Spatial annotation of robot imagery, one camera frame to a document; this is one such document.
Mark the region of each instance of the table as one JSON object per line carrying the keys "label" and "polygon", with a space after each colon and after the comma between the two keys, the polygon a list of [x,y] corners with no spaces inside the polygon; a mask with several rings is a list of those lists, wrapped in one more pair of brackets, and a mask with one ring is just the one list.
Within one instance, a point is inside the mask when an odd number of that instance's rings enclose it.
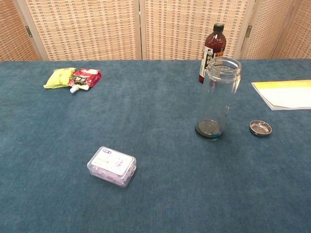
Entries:
{"label": "table", "polygon": [[[253,81],[309,79],[311,60],[245,60],[225,132],[194,130],[200,61],[0,63],[0,232],[310,232],[311,111],[271,111]],[[89,91],[46,90],[95,68]],[[249,123],[272,126],[268,138]],[[100,146],[137,159],[126,188],[93,177]]]}

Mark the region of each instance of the snack pouch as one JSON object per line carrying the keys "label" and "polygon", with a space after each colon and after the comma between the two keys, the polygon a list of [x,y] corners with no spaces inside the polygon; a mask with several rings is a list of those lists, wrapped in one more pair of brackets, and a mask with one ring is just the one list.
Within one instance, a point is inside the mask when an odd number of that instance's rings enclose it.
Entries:
{"label": "snack pouch", "polygon": [[73,67],[55,69],[43,87],[45,89],[55,89],[68,86],[70,78],[75,70],[76,68]]}
{"label": "snack pouch", "polygon": [[70,78],[69,86],[71,93],[76,92],[79,89],[88,90],[93,87],[99,79],[101,79],[102,74],[100,70],[97,69],[78,69],[73,73]]}

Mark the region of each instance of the woven screen panel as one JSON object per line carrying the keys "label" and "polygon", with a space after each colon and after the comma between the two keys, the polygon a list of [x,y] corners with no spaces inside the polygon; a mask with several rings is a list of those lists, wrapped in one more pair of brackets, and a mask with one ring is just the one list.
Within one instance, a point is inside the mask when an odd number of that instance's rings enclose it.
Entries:
{"label": "woven screen panel", "polygon": [[50,60],[138,58],[133,0],[26,0]]}
{"label": "woven screen panel", "polygon": [[245,59],[271,58],[293,0],[263,0]]}
{"label": "woven screen panel", "polygon": [[247,0],[145,0],[147,59],[201,59],[206,37],[224,23],[233,56]]}
{"label": "woven screen panel", "polygon": [[274,58],[311,58],[311,1],[302,0]]}
{"label": "woven screen panel", "polygon": [[36,61],[37,53],[12,0],[0,0],[0,61]]}

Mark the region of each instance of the clear glass jar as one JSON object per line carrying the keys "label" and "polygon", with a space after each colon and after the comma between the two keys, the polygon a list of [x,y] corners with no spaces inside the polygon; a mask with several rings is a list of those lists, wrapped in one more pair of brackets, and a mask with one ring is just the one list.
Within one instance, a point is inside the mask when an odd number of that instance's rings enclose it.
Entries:
{"label": "clear glass jar", "polygon": [[215,57],[207,67],[196,131],[215,140],[224,130],[230,106],[241,79],[242,65],[228,57]]}

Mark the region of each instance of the clear plastic box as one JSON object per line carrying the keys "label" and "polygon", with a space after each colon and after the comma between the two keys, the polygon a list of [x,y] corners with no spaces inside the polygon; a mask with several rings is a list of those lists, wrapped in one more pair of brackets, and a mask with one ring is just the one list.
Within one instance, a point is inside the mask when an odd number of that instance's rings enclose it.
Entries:
{"label": "clear plastic box", "polygon": [[136,170],[136,158],[107,147],[100,147],[87,163],[91,175],[126,187]]}

